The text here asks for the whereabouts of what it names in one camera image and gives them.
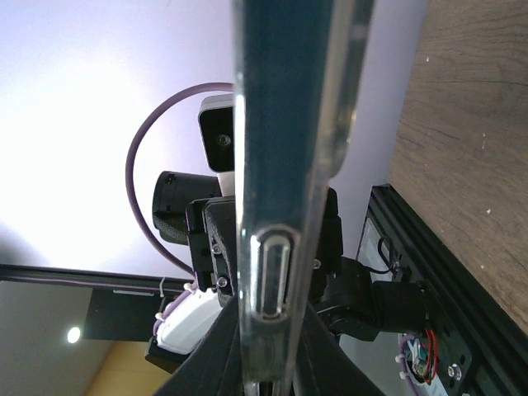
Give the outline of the clear phone case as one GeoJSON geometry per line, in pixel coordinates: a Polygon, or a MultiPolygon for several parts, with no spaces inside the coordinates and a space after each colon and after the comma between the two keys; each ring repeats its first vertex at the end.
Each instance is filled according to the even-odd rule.
{"type": "Polygon", "coordinates": [[[328,183],[356,121],[372,1],[237,1],[234,171],[243,390],[287,395],[328,183]]]}

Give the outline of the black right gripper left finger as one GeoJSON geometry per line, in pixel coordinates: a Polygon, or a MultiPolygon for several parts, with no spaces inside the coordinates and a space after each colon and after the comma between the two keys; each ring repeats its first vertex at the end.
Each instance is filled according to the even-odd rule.
{"type": "Polygon", "coordinates": [[[242,395],[238,301],[223,308],[199,346],[156,395],[242,395]]]}

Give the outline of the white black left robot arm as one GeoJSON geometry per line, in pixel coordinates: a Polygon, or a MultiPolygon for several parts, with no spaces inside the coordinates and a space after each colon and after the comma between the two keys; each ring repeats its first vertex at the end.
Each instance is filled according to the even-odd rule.
{"type": "Polygon", "coordinates": [[[153,328],[156,345],[189,356],[232,297],[241,305],[242,334],[251,343],[264,334],[284,361],[290,328],[300,318],[301,290],[329,331],[362,341],[381,332],[426,332],[431,308],[426,290],[384,280],[384,272],[343,254],[337,193],[329,190],[315,258],[298,249],[295,231],[265,229],[236,255],[235,199],[215,177],[165,171],[153,192],[152,216],[160,237],[191,250],[195,279],[162,309],[153,328]]]}

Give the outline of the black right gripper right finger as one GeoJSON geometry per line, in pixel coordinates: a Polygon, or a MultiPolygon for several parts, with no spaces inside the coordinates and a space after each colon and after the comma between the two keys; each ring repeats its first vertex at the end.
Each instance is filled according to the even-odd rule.
{"type": "Polygon", "coordinates": [[[293,379],[295,395],[381,395],[347,357],[315,309],[306,306],[293,379]]]}

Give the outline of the black phone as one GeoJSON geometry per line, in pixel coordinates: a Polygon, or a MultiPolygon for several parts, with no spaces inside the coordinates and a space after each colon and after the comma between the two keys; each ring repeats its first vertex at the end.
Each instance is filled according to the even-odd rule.
{"type": "Polygon", "coordinates": [[[242,285],[309,273],[326,196],[317,142],[331,1],[237,1],[235,171],[242,285]]]}

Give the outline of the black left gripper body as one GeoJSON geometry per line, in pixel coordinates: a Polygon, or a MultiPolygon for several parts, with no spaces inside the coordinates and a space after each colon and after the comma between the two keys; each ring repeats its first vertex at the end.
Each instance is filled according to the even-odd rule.
{"type": "MultiPolygon", "coordinates": [[[[194,200],[186,208],[192,266],[198,288],[218,290],[230,297],[237,291],[236,215],[233,196],[194,200]]],[[[338,200],[330,188],[315,258],[320,265],[313,270],[309,302],[323,299],[327,278],[340,271],[343,254],[342,221],[338,200]]]]}

